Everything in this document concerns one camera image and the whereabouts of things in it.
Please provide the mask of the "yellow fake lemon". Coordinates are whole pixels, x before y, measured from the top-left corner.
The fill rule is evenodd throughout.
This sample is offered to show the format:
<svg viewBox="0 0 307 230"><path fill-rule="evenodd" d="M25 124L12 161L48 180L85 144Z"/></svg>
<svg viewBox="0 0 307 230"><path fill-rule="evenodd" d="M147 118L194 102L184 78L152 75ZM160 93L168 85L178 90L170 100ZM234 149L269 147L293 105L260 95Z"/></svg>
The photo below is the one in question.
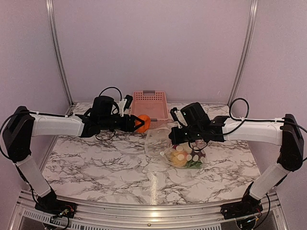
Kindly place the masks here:
<svg viewBox="0 0 307 230"><path fill-rule="evenodd" d="M175 151L170 154L171 164L175 167L182 168L187 164L187 155L185 151Z"/></svg>

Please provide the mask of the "orange fake orange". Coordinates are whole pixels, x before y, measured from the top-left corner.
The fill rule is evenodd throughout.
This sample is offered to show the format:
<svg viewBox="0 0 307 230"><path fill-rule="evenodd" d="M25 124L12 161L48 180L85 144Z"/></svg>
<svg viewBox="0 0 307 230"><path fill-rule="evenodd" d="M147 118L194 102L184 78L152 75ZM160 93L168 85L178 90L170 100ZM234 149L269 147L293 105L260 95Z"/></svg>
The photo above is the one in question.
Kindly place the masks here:
<svg viewBox="0 0 307 230"><path fill-rule="evenodd" d="M150 128L151 119L148 115L143 115L143 119L145 120L145 132Z"/></svg>

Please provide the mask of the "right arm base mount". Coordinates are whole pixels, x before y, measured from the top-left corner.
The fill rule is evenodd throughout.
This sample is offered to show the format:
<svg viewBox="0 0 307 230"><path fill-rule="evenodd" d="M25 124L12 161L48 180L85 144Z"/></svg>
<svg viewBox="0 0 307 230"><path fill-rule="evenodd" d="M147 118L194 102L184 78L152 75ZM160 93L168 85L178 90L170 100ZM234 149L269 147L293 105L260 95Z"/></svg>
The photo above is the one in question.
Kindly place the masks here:
<svg viewBox="0 0 307 230"><path fill-rule="evenodd" d="M221 214L224 219L240 218L263 211L263 207L260 203L249 203L249 202L233 202L221 205Z"/></svg>

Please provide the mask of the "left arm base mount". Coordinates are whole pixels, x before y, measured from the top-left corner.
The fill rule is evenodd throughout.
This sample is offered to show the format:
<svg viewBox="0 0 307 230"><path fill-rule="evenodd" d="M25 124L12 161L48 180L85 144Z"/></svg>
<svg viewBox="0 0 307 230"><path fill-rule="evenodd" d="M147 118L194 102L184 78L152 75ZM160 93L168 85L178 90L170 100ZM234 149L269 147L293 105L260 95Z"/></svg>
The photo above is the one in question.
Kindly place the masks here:
<svg viewBox="0 0 307 230"><path fill-rule="evenodd" d="M54 218L68 217L72 219L75 215L77 205L73 202L63 200L38 201L35 205L36 210L52 214Z"/></svg>

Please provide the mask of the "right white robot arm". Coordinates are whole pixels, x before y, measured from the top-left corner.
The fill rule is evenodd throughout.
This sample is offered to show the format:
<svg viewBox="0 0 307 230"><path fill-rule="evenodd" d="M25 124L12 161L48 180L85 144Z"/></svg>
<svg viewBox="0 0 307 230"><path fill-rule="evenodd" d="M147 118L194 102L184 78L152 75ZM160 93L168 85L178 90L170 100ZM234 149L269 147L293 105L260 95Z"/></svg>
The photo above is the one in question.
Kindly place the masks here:
<svg viewBox="0 0 307 230"><path fill-rule="evenodd" d="M182 109L172 108L170 114L177 126L171 129L169 138L175 145L197 140L205 143L246 141L278 146L279 156L244 192L238 202L221 206L226 219L262 210L261 199L278 186L289 173L300 169L305 161L304 130L292 114L282 118L249 119L219 115L213 119L205 113L200 103L191 103Z"/></svg>

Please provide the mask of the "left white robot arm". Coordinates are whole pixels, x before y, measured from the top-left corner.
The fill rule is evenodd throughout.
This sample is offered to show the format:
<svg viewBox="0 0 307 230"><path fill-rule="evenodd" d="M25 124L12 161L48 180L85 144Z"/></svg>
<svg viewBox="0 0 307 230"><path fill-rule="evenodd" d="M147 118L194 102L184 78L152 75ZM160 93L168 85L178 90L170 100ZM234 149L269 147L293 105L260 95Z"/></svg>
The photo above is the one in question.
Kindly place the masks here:
<svg viewBox="0 0 307 230"><path fill-rule="evenodd" d="M119 102L109 96L97 96L92 107L83 114L58 115L31 111L19 106L1 125L1 153L12 161L22 179L34 194L35 207L48 213L73 212L74 204L59 200L54 189L37 164L34 144L47 137L69 136L91 138L101 131L135 132L146 127L146 118L129 115L133 97L127 95Z"/></svg>

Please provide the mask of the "clear zip top bag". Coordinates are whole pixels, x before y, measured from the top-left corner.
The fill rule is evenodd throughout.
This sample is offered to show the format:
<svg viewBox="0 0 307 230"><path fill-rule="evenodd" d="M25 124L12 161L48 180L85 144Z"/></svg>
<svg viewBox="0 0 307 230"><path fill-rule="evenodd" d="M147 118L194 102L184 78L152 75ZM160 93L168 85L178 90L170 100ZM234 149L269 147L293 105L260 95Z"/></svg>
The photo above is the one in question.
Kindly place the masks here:
<svg viewBox="0 0 307 230"><path fill-rule="evenodd" d="M168 138L169 133L170 129L167 127L150 129L147 132L147 136L144 143L145 153L151 157L157 158L158 160L170 166L173 166L170 161L170 154L175 151L187 152L187 161L201 161L202 167L204 167L205 164L209 162L207 154L204 150L204 148L207 146L207 143L202 140L197 140L192 143L186 142L183 144L172 144L171 140Z"/></svg>

